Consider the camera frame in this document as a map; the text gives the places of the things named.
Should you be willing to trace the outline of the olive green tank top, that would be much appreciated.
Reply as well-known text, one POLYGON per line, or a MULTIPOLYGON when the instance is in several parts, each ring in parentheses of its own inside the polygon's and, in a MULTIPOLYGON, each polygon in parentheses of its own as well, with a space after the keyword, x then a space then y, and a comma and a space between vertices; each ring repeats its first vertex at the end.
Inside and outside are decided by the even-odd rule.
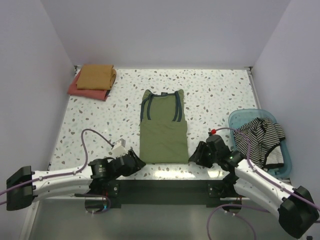
POLYGON ((146 164, 187 164, 188 125, 184 91, 146 90, 140 106, 139 157, 146 164))

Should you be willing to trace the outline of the striped black white tank top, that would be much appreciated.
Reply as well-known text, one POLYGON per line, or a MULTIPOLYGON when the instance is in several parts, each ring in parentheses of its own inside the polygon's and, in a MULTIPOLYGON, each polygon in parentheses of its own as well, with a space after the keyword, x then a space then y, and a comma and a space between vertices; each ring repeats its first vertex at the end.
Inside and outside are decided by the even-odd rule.
POLYGON ((280 142, 285 132, 269 118, 255 118, 233 133, 236 149, 265 171, 284 166, 280 142))

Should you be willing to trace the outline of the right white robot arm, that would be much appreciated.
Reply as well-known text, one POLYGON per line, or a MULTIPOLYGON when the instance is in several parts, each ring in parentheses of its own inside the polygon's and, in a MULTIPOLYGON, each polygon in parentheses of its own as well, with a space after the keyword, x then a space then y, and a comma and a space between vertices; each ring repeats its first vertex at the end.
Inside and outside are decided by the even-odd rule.
POLYGON ((238 194, 251 199, 273 214, 295 239, 320 220, 320 211, 305 187, 295 188, 273 177, 237 150, 231 151, 217 134, 200 141, 189 161, 206 168, 217 164, 228 172, 218 186, 209 185, 210 196, 226 198, 238 194))

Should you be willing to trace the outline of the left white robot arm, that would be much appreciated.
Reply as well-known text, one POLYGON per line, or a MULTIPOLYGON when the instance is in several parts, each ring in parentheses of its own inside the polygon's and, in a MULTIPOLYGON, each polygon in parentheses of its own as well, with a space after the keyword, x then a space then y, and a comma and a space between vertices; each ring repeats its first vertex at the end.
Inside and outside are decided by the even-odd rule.
POLYGON ((3 204, 7 211, 17 211, 33 202, 62 195, 106 199, 114 189, 110 186, 111 181, 131 176, 145 165, 130 149, 116 158, 98 158, 85 166, 63 170, 33 171, 25 166, 7 179, 3 204))

